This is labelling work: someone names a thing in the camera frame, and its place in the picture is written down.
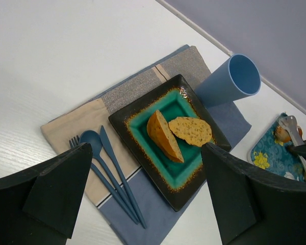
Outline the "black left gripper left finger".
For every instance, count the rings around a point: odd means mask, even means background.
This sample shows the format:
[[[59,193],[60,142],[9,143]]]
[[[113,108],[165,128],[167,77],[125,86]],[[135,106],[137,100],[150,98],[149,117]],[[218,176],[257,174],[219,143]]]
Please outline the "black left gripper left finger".
[[[92,147],[82,143],[0,178],[0,244],[66,244],[91,161]]]

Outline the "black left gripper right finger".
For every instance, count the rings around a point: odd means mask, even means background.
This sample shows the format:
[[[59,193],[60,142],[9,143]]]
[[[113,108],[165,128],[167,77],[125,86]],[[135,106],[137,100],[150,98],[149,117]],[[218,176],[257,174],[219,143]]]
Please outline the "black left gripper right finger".
[[[306,244],[306,183],[243,161],[207,143],[201,149],[223,244]]]

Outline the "round orange bun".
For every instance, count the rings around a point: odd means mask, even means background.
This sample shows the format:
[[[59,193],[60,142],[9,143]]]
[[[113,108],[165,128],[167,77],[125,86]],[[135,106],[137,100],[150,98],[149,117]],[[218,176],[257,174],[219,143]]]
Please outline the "round orange bun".
[[[281,126],[276,127],[274,135],[275,138],[280,142],[287,143],[291,141],[289,133]]]

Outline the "metal tongs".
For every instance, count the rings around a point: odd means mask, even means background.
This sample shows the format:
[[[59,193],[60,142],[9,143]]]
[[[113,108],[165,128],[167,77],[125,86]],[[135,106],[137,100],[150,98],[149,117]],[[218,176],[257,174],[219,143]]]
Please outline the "metal tongs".
[[[299,135],[297,120],[294,116],[282,117],[278,121],[278,123],[283,129],[285,129],[289,133],[294,146],[299,146],[304,144],[302,137]],[[305,171],[305,180],[306,180],[306,160],[303,158],[303,156],[299,156],[299,158]]]

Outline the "seeded bread slice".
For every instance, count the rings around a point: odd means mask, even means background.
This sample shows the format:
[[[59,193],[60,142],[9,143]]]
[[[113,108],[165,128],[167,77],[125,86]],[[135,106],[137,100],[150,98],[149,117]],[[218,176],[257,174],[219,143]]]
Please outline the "seeded bread slice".
[[[212,140],[212,128],[202,119],[177,117],[171,120],[168,125],[175,136],[190,145],[201,147]]]

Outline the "half bread loaf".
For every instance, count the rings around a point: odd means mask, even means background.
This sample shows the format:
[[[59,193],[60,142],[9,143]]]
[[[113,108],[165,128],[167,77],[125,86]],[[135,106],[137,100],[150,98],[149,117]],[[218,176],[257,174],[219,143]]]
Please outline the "half bread loaf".
[[[159,110],[156,110],[148,120],[146,126],[149,137],[173,162],[184,163],[181,150],[171,132],[168,122]]]

